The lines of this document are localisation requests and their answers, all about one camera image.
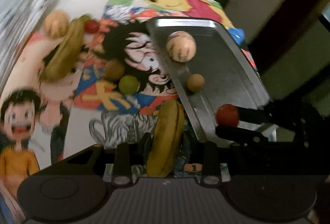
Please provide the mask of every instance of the red cherry tomato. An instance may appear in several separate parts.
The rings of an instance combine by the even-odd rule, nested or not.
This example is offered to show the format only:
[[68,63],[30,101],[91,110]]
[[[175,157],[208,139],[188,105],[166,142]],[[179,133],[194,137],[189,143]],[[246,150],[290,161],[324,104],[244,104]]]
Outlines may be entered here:
[[100,29],[99,22],[96,20],[88,20],[85,23],[85,32],[90,34],[95,34]]
[[216,120],[219,125],[237,127],[240,121],[237,107],[224,104],[218,108]]

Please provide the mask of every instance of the metal screw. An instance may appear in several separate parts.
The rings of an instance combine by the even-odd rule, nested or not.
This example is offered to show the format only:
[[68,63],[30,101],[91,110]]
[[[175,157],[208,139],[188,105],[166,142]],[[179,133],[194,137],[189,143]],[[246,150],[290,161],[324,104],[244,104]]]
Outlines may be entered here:
[[219,183],[219,178],[217,176],[213,176],[213,175],[208,175],[206,177],[204,177],[204,183],[208,184],[208,185],[215,185]]
[[129,183],[129,178],[127,176],[117,176],[113,182],[117,185],[126,185]]

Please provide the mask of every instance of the yellow cartoon bear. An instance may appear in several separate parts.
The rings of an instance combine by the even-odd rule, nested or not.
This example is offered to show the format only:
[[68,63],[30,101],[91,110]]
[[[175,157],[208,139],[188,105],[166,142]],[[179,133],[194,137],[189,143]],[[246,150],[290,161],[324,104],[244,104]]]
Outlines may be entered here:
[[208,18],[220,22],[227,28],[234,27],[223,10],[207,0],[144,0],[161,8],[179,11],[189,17]]

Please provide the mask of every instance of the green banana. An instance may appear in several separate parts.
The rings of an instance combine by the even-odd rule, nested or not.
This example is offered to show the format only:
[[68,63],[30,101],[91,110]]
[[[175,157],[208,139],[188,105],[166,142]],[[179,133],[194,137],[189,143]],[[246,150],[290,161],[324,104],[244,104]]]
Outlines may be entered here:
[[55,83],[63,79],[75,67],[83,41],[84,24],[80,19],[73,19],[55,55],[41,72],[39,80]]
[[165,177],[173,169],[184,130],[184,112],[175,100],[160,108],[146,170],[148,176]]

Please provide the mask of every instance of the ribbed gray panel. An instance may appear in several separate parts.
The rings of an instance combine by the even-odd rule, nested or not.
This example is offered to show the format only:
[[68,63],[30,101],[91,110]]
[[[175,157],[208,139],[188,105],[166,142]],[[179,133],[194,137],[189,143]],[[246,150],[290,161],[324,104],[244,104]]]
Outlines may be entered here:
[[[74,224],[258,224],[234,210],[217,189],[199,186],[192,178],[140,178],[117,189],[95,214]],[[43,224],[28,220],[26,224]],[[290,224],[309,224],[300,219]]]

